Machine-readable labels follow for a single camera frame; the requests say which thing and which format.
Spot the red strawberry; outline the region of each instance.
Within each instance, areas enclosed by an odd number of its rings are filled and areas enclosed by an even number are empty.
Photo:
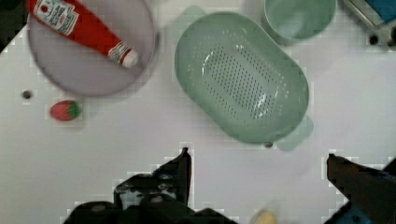
[[[61,101],[53,105],[50,114],[53,118],[60,121],[69,121],[78,117],[81,110],[75,101]]]

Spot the plastic cup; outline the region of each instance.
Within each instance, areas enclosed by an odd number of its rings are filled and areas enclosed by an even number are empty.
[[[279,44],[294,44],[322,32],[332,21],[335,0],[264,0],[262,27]]]

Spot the red ketchup bottle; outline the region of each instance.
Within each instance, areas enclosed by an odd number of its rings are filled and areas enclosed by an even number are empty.
[[[126,68],[138,62],[138,54],[77,0],[28,0],[27,8],[35,19],[53,31]]]

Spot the bottle label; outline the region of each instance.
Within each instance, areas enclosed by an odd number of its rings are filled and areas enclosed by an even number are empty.
[[[113,61],[116,61],[117,63],[120,63],[122,56],[129,50],[128,46],[126,44],[120,42],[118,45],[116,45],[114,48],[108,51],[108,58],[110,58]]]
[[[75,6],[62,0],[38,0],[35,15],[49,27],[64,35],[70,35],[78,19]]]

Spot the white surface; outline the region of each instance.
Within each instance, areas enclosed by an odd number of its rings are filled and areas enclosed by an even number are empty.
[[[293,151],[267,150],[229,138],[182,91],[173,72],[167,26],[184,8],[241,10],[238,0],[151,1],[161,32],[150,69],[128,91],[84,100],[83,125],[48,118],[60,93],[36,68],[26,28],[0,55],[0,223],[63,223],[77,204],[112,202],[112,190],[194,149],[191,207],[210,206],[241,224],[266,204],[280,222],[322,223],[344,203],[325,175],[329,150],[362,164],[396,153],[396,53],[365,46],[345,12],[319,37],[285,48],[311,87],[311,136]],[[34,97],[22,100],[23,90]]]

